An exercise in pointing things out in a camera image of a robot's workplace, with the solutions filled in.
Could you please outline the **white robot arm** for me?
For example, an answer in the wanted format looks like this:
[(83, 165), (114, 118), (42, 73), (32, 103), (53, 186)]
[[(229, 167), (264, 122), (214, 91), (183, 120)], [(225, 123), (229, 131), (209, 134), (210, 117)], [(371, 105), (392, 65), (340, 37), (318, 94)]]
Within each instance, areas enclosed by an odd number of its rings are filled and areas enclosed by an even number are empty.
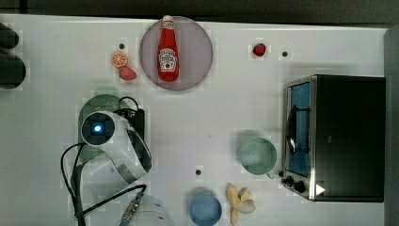
[(81, 138), (101, 153), (72, 171), (78, 226), (88, 226), (89, 213), (127, 194), (133, 198), (116, 226), (173, 226), (166, 207), (139, 182), (152, 168), (152, 155), (127, 119), (111, 111), (93, 112), (81, 124)]

